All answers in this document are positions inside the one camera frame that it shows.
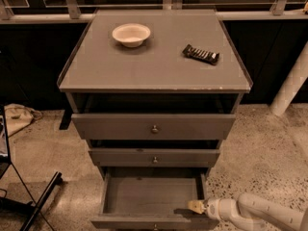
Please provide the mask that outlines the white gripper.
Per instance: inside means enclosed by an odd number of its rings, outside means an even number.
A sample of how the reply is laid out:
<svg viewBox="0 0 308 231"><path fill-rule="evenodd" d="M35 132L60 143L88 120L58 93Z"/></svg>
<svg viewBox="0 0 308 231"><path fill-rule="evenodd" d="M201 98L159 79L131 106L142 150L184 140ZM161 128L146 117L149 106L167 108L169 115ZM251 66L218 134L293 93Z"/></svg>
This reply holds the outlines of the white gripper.
<svg viewBox="0 0 308 231"><path fill-rule="evenodd" d="M228 200L221 198L209 198L203 200L191 200L188 202L188 208L198 214L206 214L210 219L227 220Z"/></svg>

